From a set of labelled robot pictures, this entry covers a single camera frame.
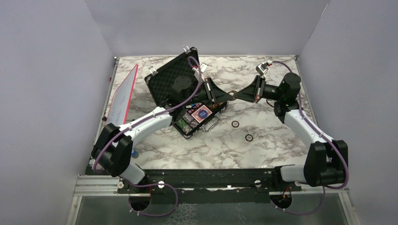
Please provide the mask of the black poker case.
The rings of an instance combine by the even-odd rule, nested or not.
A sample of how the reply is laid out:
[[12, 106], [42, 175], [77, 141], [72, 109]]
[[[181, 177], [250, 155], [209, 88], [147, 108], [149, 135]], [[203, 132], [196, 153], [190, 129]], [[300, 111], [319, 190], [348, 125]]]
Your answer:
[[[196, 92], [200, 84], [192, 68], [198, 63], [198, 50], [184, 46], [182, 54], [158, 69], [151, 69], [151, 73], [144, 78], [155, 104], [165, 109], [177, 106], [192, 93], [195, 94], [184, 106], [170, 113], [173, 116], [171, 124], [186, 139], [204, 128], [214, 117], [218, 118], [228, 104], [228, 101], [215, 104], [196, 103]], [[198, 123], [191, 114], [202, 105], [206, 105], [212, 114], [202, 123]]]

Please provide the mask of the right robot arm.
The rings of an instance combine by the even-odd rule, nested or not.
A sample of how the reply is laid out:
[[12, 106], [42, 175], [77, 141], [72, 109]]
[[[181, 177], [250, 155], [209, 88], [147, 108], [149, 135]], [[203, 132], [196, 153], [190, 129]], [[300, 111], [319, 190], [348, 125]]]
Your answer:
[[305, 114], [300, 98], [301, 79], [296, 73], [287, 73], [278, 86], [269, 85], [261, 76], [234, 97], [257, 103], [261, 99], [273, 100], [275, 116], [308, 147], [303, 165], [285, 165], [276, 169], [271, 186], [284, 190], [290, 182], [312, 187], [344, 188], [349, 181], [348, 145], [322, 132]]

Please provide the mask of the blue dealer button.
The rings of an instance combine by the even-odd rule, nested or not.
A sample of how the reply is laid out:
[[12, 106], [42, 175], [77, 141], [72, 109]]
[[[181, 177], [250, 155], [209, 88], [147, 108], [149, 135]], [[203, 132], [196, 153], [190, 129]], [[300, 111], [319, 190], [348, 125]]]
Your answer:
[[208, 116], [207, 110], [200, 110], [200, 111], [198, 112], [198, 116], [199, 116], [201, 119], [205, 119], [205, 118]]

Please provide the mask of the red card deck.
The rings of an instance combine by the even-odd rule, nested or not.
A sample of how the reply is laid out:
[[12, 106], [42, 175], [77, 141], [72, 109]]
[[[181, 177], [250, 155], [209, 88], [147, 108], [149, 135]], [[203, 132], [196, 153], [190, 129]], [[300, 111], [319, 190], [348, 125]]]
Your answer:
[[212, 114], [212, 111], [206, 106], [202, 105], [198, 109], [196, 109], [191, 116], [198, 122], [202, 123], [207, 117]]

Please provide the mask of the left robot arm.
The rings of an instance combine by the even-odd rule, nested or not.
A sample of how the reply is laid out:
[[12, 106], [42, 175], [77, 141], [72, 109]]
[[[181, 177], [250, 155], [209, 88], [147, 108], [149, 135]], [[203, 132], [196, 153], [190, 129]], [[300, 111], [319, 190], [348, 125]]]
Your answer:
[[188, 105], [218, 105], [233, 100], [232, 95], [219, 89], [210, 78], [198, 81], [193, 91], [184, 93], [191, 85], [188, 77], [180, 76], [171, 86], [170, 95], [147, 115], [127, 124], [105, 125], [91, 152], [93, 171], [98, 172], [97, 167], [100, 166], [112, 177], [128, 180], [135, 192], [143, 192], [148, 181], [145, 171], [131, 161], [135, 145], [176, 123]]

